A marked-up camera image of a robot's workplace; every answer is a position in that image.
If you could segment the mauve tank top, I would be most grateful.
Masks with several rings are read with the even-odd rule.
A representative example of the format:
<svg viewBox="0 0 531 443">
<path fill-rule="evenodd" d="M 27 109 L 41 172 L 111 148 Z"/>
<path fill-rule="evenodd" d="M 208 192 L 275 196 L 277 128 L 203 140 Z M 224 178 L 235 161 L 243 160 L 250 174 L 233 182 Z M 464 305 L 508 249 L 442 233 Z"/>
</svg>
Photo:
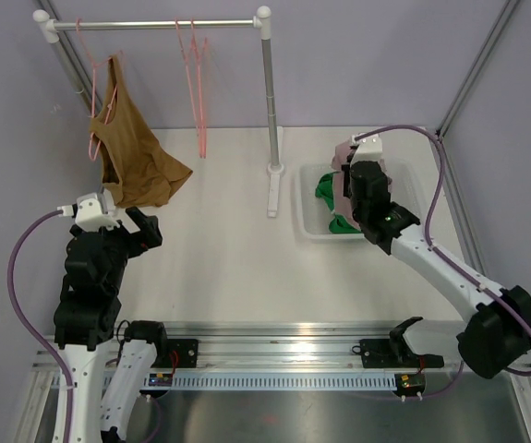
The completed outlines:
<svg viewBox="0 0 531 443">
<path fill-rule="evenodd" d="M 347 198 L 347 201 L 351 207 L 350 214 L 353 217 L 351 199 L 349 196 L 346 195 L 346 193 L 349 191 L 349 186 L 350 186 L 349 166 L 351 165 L 350 160 L 351 160 L 351 155 L 352 155 L 352 150 L 350 148 L 350 139 L 348 139 L 347 141 L 343 143 L 340 143 L 339 145 L 335 147 L 331 167 L 334 172 L 337 172 L 337 175 L 335 176 L 335 178 L 338 181 L 338 190 L 341 195 Z M 388 174 L 386 170 L 385 161 L 383 160 L 383 155 L 382 155 L 382 159 L 377 163 L 380 165 L 380 169 L 385 174 Z"/>
</svg>

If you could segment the green tank top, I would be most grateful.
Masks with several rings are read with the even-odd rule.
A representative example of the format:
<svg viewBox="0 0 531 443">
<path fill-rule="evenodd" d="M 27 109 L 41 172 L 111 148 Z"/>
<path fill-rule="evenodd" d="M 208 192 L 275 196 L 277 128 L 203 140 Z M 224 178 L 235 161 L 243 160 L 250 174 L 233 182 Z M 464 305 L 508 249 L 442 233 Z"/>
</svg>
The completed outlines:
<svg viewBox="0 0 531 443">
<path fill-rule="evenodd" d="M 324 174 L 315 189 L 315 197 L 321 199 L 332 215 L 328 229 L 332 234 L 360 233 L 357 223 L 350 214 L 350 204 L 338 190 L 337 172 Z"/>
</svg>

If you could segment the brown tank top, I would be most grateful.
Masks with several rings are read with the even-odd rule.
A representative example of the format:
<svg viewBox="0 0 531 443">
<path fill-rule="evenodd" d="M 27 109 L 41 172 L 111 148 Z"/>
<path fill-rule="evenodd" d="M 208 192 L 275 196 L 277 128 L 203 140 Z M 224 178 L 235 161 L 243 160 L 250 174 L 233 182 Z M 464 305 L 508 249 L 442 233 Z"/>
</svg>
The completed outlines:
<svg viewBox="0 0 531 443">
<path fill-rule="evenodd" d="M 103 107 L 90 132 L 102 158 L 103 187 L 118 208 L 164 206 L 192 175 L 163 149 L 130 98 L 116 54 L 108 60 Z"/>
</svg>

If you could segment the pink hanger of brown top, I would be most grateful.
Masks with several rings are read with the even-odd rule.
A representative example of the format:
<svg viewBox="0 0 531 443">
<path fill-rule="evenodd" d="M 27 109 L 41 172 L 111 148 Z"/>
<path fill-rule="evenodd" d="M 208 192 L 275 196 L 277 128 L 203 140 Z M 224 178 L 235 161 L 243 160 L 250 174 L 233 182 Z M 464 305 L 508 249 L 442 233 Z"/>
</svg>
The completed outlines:
<svg viewBox="0 0 531 443">
<path fill-rule="evenodd" d="M 112 124 L 118 114 L 118 104 L 120 96 L 119 77 L 122 75 L 122 62 L 125 54 L 122 50 L 107 55 L 104 59 L 97 58 L 91 51 L 83 35 L 84 22 L 81 18 L 76 21 L 76 33 L 79 43 L 84 50 L 86 58 L 91 66 L 91 105 L 90 105 L 90 135 L 88 145 L 88 156 L 92 162 L 98 159 L 103 160 L 103 166 L 111 163 L 113 153 L 111 142 L 114 137 Z M 97 93 L 99 92 L 99 74 L 102 68 L 106 69 L 107 79 L 106 90 L 100 102 Z"/>
</svg>

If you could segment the pink hanger of mauve top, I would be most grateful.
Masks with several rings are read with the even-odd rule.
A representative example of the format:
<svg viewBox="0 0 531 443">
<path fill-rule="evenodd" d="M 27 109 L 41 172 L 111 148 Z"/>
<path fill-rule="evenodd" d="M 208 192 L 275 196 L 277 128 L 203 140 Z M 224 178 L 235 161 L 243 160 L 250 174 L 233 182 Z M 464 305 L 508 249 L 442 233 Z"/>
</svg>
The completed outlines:
<svg viewBox="0 0 531 443">
<path fill-rule="evenodd" d="M 178 42 L 179 42 L 180 52 L 181 52 L 181 55 L 182 55 L 182 58 L 183 58 L 183 61 L 184 61 L 184 65 L 185 65 L 185 72 L 186 72 L 186 78 L 187 78 L 187 89 L 188 89 L 190 105 L 191 105 L 191 112 L 192 112 L 191 85 L 192 85 L 192 82 L 194 81 L 194 69 L 193 69 L 193 65 L 192 65 L 192 60 L 188 56 L 189 46 L 185 46 L 184 42 L 183 42 L 183 31 L 182 31 L 182 22 L 181 21 L 177 20 L 175 22 L 175 29 L 176 29 L 176 33 L 177 33 L 177 39 L 178 39 Z"/>
</svg>

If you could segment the pink hanger of green top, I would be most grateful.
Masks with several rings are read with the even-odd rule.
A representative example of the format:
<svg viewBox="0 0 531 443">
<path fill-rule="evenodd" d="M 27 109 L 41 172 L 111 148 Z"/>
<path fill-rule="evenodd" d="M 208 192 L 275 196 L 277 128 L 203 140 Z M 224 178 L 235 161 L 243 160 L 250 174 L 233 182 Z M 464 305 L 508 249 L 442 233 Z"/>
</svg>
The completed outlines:
<svg viewBox="0 0 531 443">
<path fill-rule="evenodd" d="M 195 21 L 190 21 L 191 39 L 188 56 L 192 60 L 194 69 L 194 81 L 191 85 L 192 112 L 199 143 L 199 157 L 202 160 L 207 158 L 207 111 L 204 100 L 204 81 L 202 74 L 203 55 L 207 49 L 207 39 L 199 44 L 196 33 Z"/>
</svg>

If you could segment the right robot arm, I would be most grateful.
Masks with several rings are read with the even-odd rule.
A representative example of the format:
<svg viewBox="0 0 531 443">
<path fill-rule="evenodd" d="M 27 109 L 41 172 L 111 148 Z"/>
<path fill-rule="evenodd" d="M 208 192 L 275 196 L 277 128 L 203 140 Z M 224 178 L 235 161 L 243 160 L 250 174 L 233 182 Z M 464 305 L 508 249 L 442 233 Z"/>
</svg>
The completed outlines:
<svg viewBox="0 0 531 443">
<path fill-rule="evenodd" d="M 461 359 L 483 378 L 511 367 L 531 350 L 531 296 L 505 289 L 432 242 L 419 218 L 392 201 L 378 162 L 348 168 L 353 217 L 365 238 L 415 270 L 458 312 L 461 326 L 411 317 L 391 332 L 389 355 L 398 365 L 419 356 Z"/>
</svg>

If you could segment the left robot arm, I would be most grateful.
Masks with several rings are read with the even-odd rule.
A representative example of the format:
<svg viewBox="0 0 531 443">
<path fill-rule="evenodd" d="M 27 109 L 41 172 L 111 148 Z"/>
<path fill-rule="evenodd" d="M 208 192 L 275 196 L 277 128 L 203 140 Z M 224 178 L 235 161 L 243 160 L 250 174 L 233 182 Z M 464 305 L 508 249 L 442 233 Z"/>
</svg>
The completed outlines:
<svg viewBox="0 0 531 443">
<path fill-rule="evenodd" d="M 151 367 L 168 358 L 163 323 L 136 320 L 124 333 L 121 357 L 111 381 L 104 380 L 121 309 L 120 286 L 129 260 L 159 247 L 163 236 L 157 217 L 129 208 L 138 227 L 123 224 L 86 232 L 73 226 L 66 246 L 66 274 L 54 312 L 54 341 L 66 363 L 55 429 L 72 442 L 124 442 L 133 407 Z"/>
</svg>

